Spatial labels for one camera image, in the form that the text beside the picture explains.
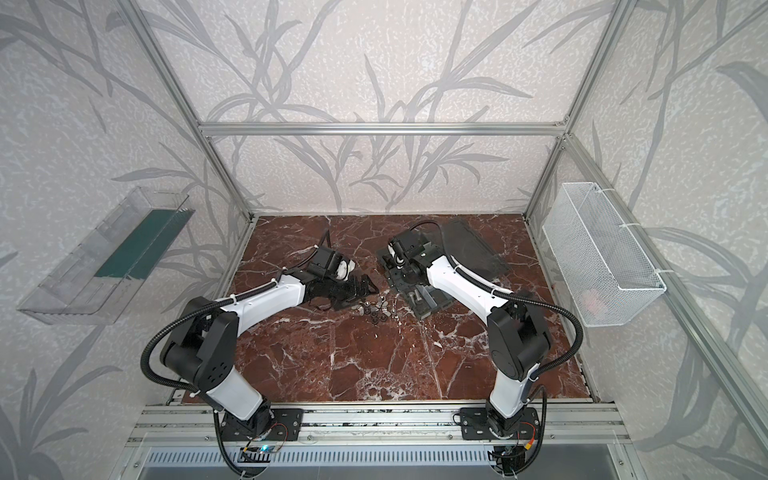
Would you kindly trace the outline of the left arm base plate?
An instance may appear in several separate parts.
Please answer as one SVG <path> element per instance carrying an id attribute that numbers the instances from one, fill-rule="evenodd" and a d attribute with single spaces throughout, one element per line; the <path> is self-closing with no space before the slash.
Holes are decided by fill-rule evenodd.
<path id="1" fill-rule="evenodd" d="M 240 420 L 229 412 L 220 423 L 222 439 L 229 441 L 296 441 L 302 425 L 304 410 L 276 408 L 257 411 L 249 420 Z"/>

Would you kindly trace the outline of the clear plastic wall tray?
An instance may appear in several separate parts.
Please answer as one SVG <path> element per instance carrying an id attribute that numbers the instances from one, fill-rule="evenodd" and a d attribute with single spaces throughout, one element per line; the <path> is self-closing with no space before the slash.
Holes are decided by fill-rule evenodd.
<path id="1" fill-rule="evenodd" d="M 115 323 L 194 213 L 186 193 L 134 188 L 17 310 L 47 325 Z"/>

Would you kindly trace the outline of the grey plastic organizer box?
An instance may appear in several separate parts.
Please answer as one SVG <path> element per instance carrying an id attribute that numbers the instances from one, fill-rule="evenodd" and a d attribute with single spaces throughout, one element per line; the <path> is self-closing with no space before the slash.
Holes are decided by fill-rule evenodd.
<path id="1" fill-rule="evenodd" d="M 458 302 L 485 320 L 492 308 L 507 302 L 501 296 L 507 289 L 494 283 L 509 270 L 507 263 L 465 222 L 422 220 L 405 231 L 422 233 L 438 245 L 438 257 L 427 270 L 428 286 L 394 288 L 390 284 L 385 267 L 387 244 L 398 234 L 376 252 L 376 257 L 389 287 L 416 318 L 423 320 Z"/>

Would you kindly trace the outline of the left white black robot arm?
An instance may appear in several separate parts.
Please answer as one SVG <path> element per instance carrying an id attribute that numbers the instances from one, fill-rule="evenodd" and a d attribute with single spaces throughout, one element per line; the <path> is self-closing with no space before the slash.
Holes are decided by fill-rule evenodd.
<path id="1" fill-rule="evenodd" d="M 377 295 L 373 280 L 354 269 L 349 257 L 317 245 L 306 259 L 264 285 L 219 300 L 196 297 L 149 340 L 141 371 L 155 384 L 197 395 L 226 421 L 259 436 L 274 420 L 270 402 L 235 368 L 239 337 L 269 317 L 315 299 L 340 311 Z"/>

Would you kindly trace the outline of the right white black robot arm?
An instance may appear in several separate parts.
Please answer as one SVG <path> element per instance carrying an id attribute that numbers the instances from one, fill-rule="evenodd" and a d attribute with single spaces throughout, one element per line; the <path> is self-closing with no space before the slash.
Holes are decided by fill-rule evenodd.
<path id="1" fill-rule="evenodd" d="M 508 437 L 533 396 L 531 386 L 543 373 L 568 362 L 580 350 L 583 324 L 558 305 L 498 286 L 462 265 L 450 253 L 444 234 L 437 245 L 417 231 L 427 224 L 442 228 L 436 221 L 424 220 L 389 240 L 390 263 L 407 284 L 440 290 L 484 321 L 489 356 L 497 369 L 486 412 L 495 434 Z M 569 349 L 551 361 L 545 360 L 553 346 L 545 309 L 567 319 L 575 332 Z"/>

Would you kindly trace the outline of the aluminium frame crossbar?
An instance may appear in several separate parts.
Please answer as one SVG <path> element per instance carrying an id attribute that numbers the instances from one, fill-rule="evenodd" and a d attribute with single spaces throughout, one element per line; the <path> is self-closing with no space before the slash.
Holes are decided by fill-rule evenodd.
<path id="1" fill-rule="evenodd" d="M 553 122 L 366 123 L 366 122 L 204 122 L 205 136 L 558 136 Z"/>

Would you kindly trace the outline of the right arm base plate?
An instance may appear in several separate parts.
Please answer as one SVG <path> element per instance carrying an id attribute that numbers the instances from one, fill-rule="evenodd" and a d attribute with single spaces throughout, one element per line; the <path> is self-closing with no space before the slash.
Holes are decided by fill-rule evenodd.
<path id="1" fill-rule="evenodd" d="M 531 442 L 538 438 L 541 420 L 535 408 L 524 406 L 510 418 L 491 408 L 461 408 L 453 415 L 463 440 L 511 440 Z"/>

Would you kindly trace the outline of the pile of screws and nuts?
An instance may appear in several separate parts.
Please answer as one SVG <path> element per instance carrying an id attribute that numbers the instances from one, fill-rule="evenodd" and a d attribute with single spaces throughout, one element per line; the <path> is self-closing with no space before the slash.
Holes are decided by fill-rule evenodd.
<path id="1" fill-rule="evenodd" d="M 388 302 L 387 301 L 381 301 L 381 302 L 368 302 L 368 301 L 361 301 L 356 306 L 353 307 L 353 310 L 364 317 L 365 320 L 369 321 L 372 325 L 379 325 L 381 323 L 388 322 L 390 320 L 398 320 L 399 315 L 388 308 Z"/>

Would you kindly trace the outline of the aluminium front rail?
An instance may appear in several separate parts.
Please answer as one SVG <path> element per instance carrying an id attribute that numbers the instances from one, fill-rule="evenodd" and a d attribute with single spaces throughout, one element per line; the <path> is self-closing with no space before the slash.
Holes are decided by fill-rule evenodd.
<path id="1" fill-rule="evenodd" d="M 500 445 L 478 418 L 464 420 L 463 408 L 478 401 L 277 403 L 270 439 L 287 447 Z M 630 435 L 613 404 L 553 400 L 538 421 L 526 420 L 509 441 L 526 443 L 540 434 L 546 445 L 626 444 Z M 215 443 L 213 415 L 198 404 L 149 406 L 138 417 L 127 446 L 195 446 Z"/>

